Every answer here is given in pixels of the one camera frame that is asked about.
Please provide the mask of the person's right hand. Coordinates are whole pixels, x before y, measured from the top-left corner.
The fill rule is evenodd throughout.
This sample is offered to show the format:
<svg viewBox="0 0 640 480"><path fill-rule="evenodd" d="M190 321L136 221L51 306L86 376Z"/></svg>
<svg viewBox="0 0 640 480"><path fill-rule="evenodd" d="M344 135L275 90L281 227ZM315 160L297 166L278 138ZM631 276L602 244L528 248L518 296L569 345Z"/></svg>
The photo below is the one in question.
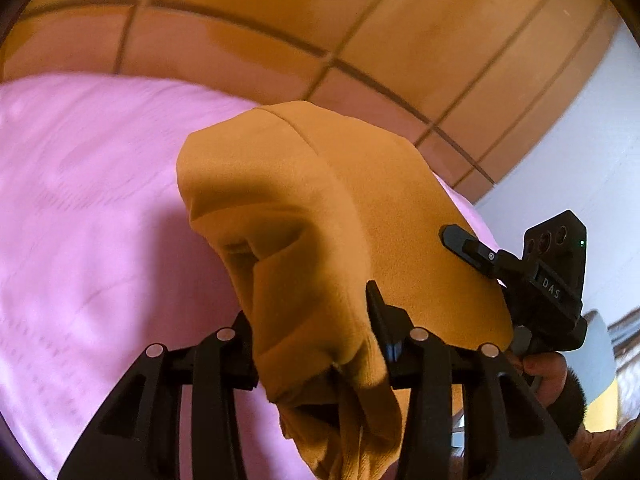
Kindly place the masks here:
<svg viewBox="0 0 640 480"><path fill-rule="evenodd" d="M564 389L568 373L567 364L562 354L550 352L519 358L508 350L506 358L518 374L539 379L534 393L542 406L548 408L558 400Z"/></svg>

